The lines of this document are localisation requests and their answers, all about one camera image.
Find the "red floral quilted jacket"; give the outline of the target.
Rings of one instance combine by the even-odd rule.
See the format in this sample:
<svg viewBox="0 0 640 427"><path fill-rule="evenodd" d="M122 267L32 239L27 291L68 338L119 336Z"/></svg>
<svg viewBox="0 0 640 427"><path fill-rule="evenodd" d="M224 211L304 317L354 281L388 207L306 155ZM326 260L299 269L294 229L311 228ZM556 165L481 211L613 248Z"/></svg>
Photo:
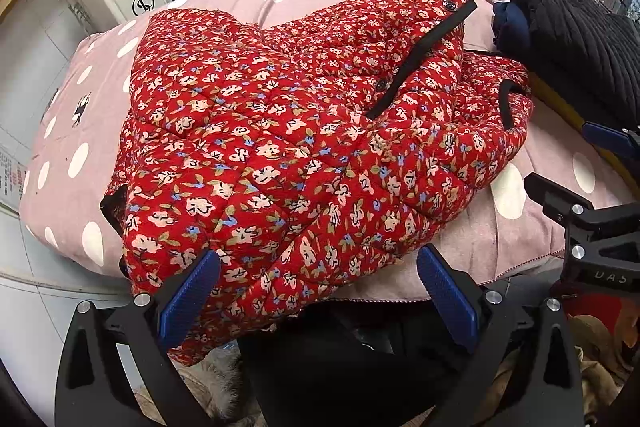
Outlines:
<svg viewBox="0 0 640 427"><path fill-rule="evenodd" d="M171 358L207 353L427 243L521 150L517 61L463 44L474 0L345 0L262 28L153 15L104 213L134 291L214 253Z"/></svg>

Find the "black quilted garment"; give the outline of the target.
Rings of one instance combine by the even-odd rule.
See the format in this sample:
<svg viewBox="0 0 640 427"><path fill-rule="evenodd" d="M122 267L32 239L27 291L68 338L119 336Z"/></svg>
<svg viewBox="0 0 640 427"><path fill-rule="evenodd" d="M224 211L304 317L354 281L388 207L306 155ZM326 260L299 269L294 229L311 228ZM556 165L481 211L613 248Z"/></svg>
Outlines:
<svg viewBox="0 0 640 427"><path fill-rule="evenodd" d="M585 120L639 127L639 25L593 0L510 0L527 18L519 58Z"/></svg>

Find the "navy blue folded garment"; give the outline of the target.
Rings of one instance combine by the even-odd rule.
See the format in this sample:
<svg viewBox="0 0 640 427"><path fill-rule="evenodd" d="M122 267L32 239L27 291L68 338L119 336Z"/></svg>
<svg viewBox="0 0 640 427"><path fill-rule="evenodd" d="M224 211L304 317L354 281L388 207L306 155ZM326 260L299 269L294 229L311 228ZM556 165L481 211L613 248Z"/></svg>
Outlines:
<svg viewBox="0 0 640 427"><path fill-rule="evenodd" d="M496 48L505 56L522 57L530 47L529 26L523 11L513 2L497 2L492 12Z"/></svg>

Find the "wall poster with QR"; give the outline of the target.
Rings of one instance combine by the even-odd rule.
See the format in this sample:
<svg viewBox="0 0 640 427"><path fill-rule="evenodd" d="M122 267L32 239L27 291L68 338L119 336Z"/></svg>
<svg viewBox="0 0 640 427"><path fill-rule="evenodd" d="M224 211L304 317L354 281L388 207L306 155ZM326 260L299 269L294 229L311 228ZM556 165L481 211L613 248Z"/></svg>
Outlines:
<svg viewBox="0 0 640 427"><path fill-rule="evenodd" d="M3 146L0 147L1 208L12 215L20 214L26 168Z"/></svg>

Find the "pink polka dot blanket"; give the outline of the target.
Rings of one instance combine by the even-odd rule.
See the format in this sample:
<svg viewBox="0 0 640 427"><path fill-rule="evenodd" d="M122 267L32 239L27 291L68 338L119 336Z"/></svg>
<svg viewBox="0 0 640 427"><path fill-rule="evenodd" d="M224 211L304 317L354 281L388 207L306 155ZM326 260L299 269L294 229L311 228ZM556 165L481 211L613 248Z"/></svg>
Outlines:
<svg viewBox="0 0 640 427"><path fill-rule="evenodd" d="M226 11L264 27L343 0L177 0L180 8ZM85 269L119 276L122 242L100 209L129 108L134 50L148 18L117 26L78 46L70 72L44 113L27 167L21 219L33 236ZM518 155L434 240L449 264L478 283L557 268L559 225L525 194L529 173L561 184L598 208L626 204L620 176L544 103L537 103Z"/></svg>

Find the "red garment at right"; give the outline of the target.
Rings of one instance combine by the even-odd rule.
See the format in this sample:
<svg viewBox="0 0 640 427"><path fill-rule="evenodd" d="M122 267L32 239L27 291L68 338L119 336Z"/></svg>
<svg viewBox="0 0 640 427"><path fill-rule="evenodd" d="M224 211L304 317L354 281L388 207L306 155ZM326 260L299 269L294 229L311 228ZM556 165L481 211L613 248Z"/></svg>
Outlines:
<svg viewBox="0 0 640 427"><path fill-rule="evenodd" d="M597 293L570 284L560 284L556 293L577 346L618 355L639 349L638 297Z"/></svg>

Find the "fur trimmed garment below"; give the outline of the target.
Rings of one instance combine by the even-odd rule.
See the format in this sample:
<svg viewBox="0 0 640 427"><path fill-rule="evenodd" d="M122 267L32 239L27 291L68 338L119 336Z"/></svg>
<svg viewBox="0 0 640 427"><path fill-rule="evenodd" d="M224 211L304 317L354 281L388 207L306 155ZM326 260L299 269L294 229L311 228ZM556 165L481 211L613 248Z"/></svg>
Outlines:
<svg viewBox="0 0 640 427"><path fill-rule="evenodd" d="M212 426L267 425L245 374L241 351L233 340L209 352L192 366L174 361L175 368Z"/></svg>

